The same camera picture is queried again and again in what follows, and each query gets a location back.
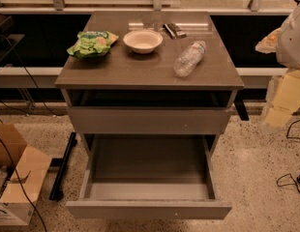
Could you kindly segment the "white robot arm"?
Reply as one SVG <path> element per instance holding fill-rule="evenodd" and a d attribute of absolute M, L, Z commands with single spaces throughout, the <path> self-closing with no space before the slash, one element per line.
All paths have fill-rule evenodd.
<path fill-rule="evenodd" d="M 276 53 L 277 62 L 287 71 L 268 84 L 266 104 L 261 114 L 263 132 L 280 130 L 300 108 L 300 3 L 280 28 L 255 46 L 261 53 Z"/>

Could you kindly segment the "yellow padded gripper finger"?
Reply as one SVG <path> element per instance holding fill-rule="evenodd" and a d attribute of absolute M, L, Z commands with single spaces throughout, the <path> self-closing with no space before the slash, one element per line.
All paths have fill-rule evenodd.
<path fill-rule="evenodd" d="M 283 76 L 273 76 L 268 84 L 266 104 L 259 128 L 264 133 L 282 129 L 300 108 L 300 70 L 289 70 Z"/>

